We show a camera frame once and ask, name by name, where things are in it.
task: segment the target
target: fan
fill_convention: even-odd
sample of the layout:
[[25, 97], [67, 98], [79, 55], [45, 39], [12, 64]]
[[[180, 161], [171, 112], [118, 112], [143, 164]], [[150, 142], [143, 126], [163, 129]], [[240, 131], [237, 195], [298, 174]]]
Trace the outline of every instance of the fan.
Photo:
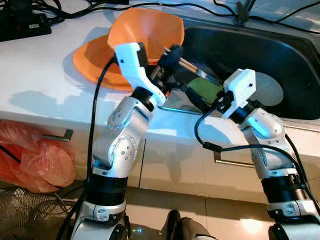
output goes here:
[[0, 240], [55, 240], [67, 212], [54, 193], [0, 189]]

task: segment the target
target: orange plastic bag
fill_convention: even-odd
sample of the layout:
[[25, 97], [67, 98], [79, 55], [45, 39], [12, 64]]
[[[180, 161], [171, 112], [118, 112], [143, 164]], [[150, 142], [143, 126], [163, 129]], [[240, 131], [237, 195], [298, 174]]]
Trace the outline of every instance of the orange plastic bag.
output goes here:
[[0, 145], [21, 160], [0, 151], [0, 181], [31, 192], [54, 192], [70, 185], [76, 170], [73, 156], [57, 143], [42, 139], [41, 132], [19, 122], [0, 122]]

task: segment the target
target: white countertop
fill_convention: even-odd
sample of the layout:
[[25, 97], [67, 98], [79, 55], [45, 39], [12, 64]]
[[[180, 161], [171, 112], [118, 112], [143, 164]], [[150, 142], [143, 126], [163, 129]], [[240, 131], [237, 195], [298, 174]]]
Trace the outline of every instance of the white countertop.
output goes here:
[[[65, 3], [63, 7], [73, 12], [85, 6], [86, 3], [81, 2], [77, 6]], [[94, 12], [53, 26], [49, 35], [0, 42], [0, 119], [74, 128], [77, 124], [90, 124], [96, 85], [76, 71], [72, 55], [84, 43], [107, 34], [121, 13]], [[110, 113], [129, 94], [102, 87], [96, 124], [105, 126]], [[148, 133], [194, 139], [193, 127], [198, 118], [198, 115], [157, 108]], [[200, 134], [206, 139], [218, 143], [246, 143], [230, 120], [209, 117], [205, 122], [213, 126], [200, 128]], [[301, 141], [302, 136], [319, 138], [319, 133], [297, 129], [289, 129], [288, 133], [297, 141], [302, 154], [320, 156], [320, 147], [315, 143], [305, 147], [305, 141]]]

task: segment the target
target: sink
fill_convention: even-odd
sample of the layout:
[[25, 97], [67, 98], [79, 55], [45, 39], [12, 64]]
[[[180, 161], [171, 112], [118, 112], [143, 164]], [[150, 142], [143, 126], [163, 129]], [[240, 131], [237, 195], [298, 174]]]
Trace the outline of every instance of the sink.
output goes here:
[[[264, 107], [268, 112], [289, 119], [320, 118], [320, 60], [310, 40], [223, 23], [185, 19], [184, 25], [183, 58], [223, 79], [236, 69], [253, 69], [275, 83], [273, 90], [267, 78], [259, 78], [266, 92], [258, 87], [258, 95], [278, 98]], [[175, 78], [184, 83], [192, 80]], [[168, 96], [163, 108], [199, 113], [179, 91]]]

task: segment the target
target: metal handle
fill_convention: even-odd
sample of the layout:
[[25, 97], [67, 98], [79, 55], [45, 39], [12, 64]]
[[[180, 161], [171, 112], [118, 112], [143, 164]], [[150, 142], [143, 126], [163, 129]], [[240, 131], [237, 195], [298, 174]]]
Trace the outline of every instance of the metal handle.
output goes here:
[[49, 140], [68, 143], [71, 140], [71, 137], [73, 134], [74, 134], [73, 130], [67, 129], [67, 130], [65, 130], [64, 136], [55, 136], [55, 135], [44, 134], [41, 137], [43, 139], [49, 139]]
[[226, 164], [226, 165], [239, 166], [239, 167], [252, 168], [252, 169], [255, 168], [255, 166], [252, 163], [223, 160], [223, 159], [221, 159], [221, 153], [219, 153], [219, 152], [214, 152], [213, 156], [214, 156], [214, 163], [215, 164]]

